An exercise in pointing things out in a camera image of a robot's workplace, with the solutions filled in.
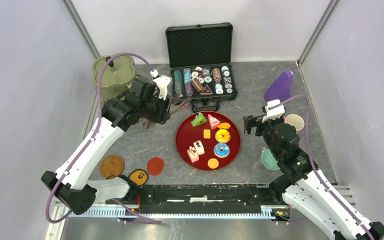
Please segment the green triangular cake slice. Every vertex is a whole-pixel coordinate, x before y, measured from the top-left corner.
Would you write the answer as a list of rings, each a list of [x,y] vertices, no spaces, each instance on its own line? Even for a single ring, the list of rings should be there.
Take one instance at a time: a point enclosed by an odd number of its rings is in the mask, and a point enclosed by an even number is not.
[[[207,118],[204,116],[203,113],[199,112],[194,119],[191,121],[191,125],[193,127],[197,127],[199,125],[202,125],[207,122]]]

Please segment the metal tongs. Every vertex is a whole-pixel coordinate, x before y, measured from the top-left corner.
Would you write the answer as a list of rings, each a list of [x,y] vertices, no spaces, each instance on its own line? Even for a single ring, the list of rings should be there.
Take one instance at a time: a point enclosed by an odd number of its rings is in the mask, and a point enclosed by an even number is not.
[[[174,115],[175,113],[179,112],[180,110],[188,107],[189,105],[191,104],[190,101],[186,102],[182,102],[180,105],[176,106],[173,110],[170,111],[170,116]],[[152,122],[150,120],[144,122],[142,125],[145,126],[147,129],[155,126],[157,123],[156,122]]]

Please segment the pink triangular cake slice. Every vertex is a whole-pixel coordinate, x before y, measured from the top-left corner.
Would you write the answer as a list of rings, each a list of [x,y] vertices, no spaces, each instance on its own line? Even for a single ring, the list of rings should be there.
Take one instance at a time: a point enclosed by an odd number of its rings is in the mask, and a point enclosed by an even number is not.
[[[211,114],[207,115],[207,119],[211,130],[215,130],[221,124],[221,122]]]

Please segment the green three-tier dessert stand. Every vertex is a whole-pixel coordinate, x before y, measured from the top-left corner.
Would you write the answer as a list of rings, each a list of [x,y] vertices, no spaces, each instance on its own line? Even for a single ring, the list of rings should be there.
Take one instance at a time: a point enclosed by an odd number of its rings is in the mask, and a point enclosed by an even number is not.
[[[133,57],[117,57],[105,68],[100,85],[101,99],[106,102],[128,91],[136,76],[137,71]]]

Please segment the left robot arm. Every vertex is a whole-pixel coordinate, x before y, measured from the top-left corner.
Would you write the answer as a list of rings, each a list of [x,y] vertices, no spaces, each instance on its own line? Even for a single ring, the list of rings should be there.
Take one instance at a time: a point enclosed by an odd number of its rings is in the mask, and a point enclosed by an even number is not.
[[[168,95],[171,77],[161,75],[153,80],[137,78],[124,98],[109,99],[103,106],[89,134],[71,157],[56,171],[45,171],[41,181],[69,208],[81,215],[94,203],[120,199],[133,203],[137,190],[126,177],[90,180],[93,169],[109,147],[140,119],[165,124],[170,118],[172,98]]]

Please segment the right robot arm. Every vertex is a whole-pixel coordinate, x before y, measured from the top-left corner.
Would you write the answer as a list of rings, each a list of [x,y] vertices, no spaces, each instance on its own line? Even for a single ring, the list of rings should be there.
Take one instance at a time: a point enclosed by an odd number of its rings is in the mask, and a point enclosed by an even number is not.
[[[244,131],[263,137],[282,175],[269,184],[269,199],[296,208],[331,240],[382,240],[384,225],[360,214],[299,147],[295,127],[282,118],[243,117]]]

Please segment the pink roll cake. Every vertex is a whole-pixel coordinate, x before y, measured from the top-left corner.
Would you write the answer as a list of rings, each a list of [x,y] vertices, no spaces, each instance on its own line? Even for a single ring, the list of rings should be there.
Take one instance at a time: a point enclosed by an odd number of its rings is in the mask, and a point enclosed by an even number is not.
[[[195,147],[189,146],[188,150],[186,151],[187,155],[192,163],[195,163],[199,160],[199,154]]]

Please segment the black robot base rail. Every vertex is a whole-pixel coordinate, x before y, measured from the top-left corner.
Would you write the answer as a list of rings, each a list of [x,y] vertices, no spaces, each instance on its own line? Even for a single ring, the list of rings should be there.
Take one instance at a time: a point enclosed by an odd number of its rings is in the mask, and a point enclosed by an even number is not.
[[[286,222],[292,209],[272,199],[267,185],[144,185],[136,197],[95,203],[81,217],[133,221],[162,219],[250,219]]]

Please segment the white roll cake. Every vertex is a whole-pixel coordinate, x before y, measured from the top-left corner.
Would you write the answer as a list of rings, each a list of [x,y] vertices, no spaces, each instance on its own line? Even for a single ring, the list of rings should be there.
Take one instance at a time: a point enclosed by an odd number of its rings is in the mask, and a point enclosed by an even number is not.
[[[203,143],[200,140],[197,140],[193,143],[193,146],[195,148],[196,153],[200,156],[205,154],[205,148],[203,146]]]

